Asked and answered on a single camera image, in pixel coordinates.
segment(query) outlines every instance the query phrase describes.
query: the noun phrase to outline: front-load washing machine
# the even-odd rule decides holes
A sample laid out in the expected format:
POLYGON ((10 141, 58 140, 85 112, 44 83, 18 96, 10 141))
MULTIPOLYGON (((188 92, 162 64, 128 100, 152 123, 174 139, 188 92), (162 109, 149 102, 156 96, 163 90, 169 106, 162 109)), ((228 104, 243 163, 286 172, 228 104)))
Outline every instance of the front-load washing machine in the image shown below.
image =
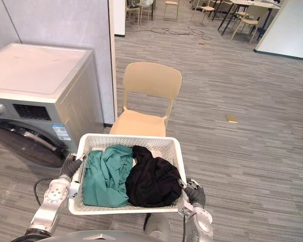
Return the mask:
POLYGON ((61 167, 82 135, 102 132, 92 50, 14 43, 0 50, 0 143, 61 167))

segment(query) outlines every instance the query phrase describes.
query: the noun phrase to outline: green shirt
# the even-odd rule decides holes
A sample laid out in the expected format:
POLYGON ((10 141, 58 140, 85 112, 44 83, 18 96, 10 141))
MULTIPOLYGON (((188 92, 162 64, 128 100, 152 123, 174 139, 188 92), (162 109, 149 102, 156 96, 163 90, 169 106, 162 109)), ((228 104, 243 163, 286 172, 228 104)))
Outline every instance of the green shirt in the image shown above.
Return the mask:
POLYGON ((127 205, 125 181, 132 168, 132 149, 113 145, 91 151, 83 182, 83 203, 99 207, 127 205))

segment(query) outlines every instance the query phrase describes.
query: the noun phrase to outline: white table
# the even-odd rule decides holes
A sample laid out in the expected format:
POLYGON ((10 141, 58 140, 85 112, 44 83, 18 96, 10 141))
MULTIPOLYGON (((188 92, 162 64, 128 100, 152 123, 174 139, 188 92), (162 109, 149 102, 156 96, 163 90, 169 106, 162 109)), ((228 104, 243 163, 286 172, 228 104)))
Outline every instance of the white table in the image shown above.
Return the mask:
MULTIPOLYGON (((219 6, 218 6, 218 8, 217 8, 217 10, 216 10, 216 12, 215 12, 215 14, 214 14, 214 16, 213 16, 213 18, 212 18, 212 20, 214 19, 214 17, 215 17, 215 15, 216 15, 218 9, 220 8, 220 5, 221 5, 222 2, 223 2, 223 1, 221 0, 220 3, 219 3, 219 6)), ((259 6, 259 7, 267 8, 268 11, 269 11, 269 12, 268 12, 268 15, 267 15, 267 18, 265 19, 265 22, 264 22, 264 24, 263 24, 263 26, 262 26, 261 32, 260 32, 260 34, 259 34, 259 36, 258 36, 258 39, 259 39, 259 37, 260 37, 260 36, 262 35, 262 33, 263 33, 263 30, 264 30, 264 28, 265 28, 265 26, 266 26, 267 21, 268 21, 270 15, 271 15, 272 9, 280 9, 280 7, 276 6, 275 4, 262 3, 262 2, 255 2, 255 1, 247 1, 247 0, 230 0, 230 2, 232 2, 233 4, 231 5, 231 7, 230 7, 229 11, 227 12, 226 16, 224 17, 224 19, 222 20, 222 22, 221 22, 221 24, 220 24, 218 30, 219 30, 219 29, 221 28, 221 26, 223 25, 224 21, 226 20, 227 16, 228 16, 229 13, 230 13, 232 7, 233 7, 234 5, 237 5, 237 7, 235 8, 234 13, 231 14, 231 17, 230 17, 230 19, 229 19, 229 21, 228 21, 228 23, 227 23, 226 27, 224 28, 224 30, 223 30, 223 32, 222 32, 221 35, 224 34, 224 32, 225 32, 226 29, 228 28, 228 26, 229 26, 229 24, 230 24, 230 22, 231 22, 233 16, 235 15, 235 13, 237 12, 237 10, 238 10, 240 7, 259 6)))

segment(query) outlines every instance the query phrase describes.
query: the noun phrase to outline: washing machine door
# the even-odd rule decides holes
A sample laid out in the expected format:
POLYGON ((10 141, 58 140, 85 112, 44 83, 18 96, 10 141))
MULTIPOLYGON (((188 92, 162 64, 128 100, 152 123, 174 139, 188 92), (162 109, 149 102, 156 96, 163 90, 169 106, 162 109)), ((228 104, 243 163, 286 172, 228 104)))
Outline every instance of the washing machine door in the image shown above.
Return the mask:
POLYGON ((22 122, 0 119, 0 143, 39 165, 57 168, 65 160, 65 145, 62 142, 22 122))

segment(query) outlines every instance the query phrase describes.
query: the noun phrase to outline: gray wall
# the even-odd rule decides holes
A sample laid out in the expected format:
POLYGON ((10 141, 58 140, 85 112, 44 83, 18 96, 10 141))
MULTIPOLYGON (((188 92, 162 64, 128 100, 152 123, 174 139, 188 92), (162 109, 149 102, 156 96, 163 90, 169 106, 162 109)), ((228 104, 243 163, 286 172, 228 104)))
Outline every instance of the gray wall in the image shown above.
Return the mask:
MULTIPOLYGON (((94 49, 104 122, 114 103, 107 0, 4 0, 23 43, 94 49)), ((0 0, 0 49, 18 36, 0 0)))

